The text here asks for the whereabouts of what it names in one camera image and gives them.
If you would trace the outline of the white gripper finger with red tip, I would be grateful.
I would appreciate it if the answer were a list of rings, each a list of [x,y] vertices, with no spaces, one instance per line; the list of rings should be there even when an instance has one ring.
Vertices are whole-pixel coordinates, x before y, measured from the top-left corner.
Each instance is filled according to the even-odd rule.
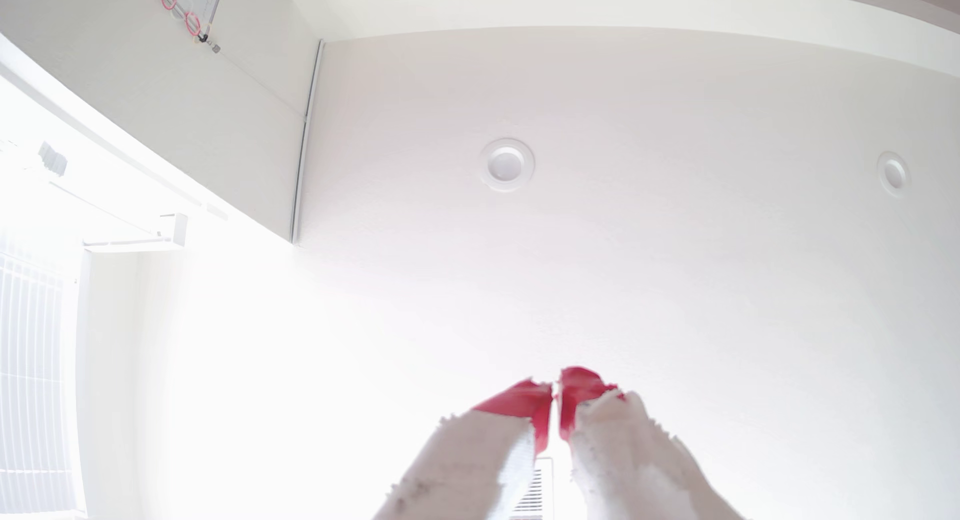
[[[548,445],[550,382],[522,380],[444,418],[375,519],[508,519]]]
[[[559,435],[589,519],[742,519],[640,395],[584,367],[559,379]]]

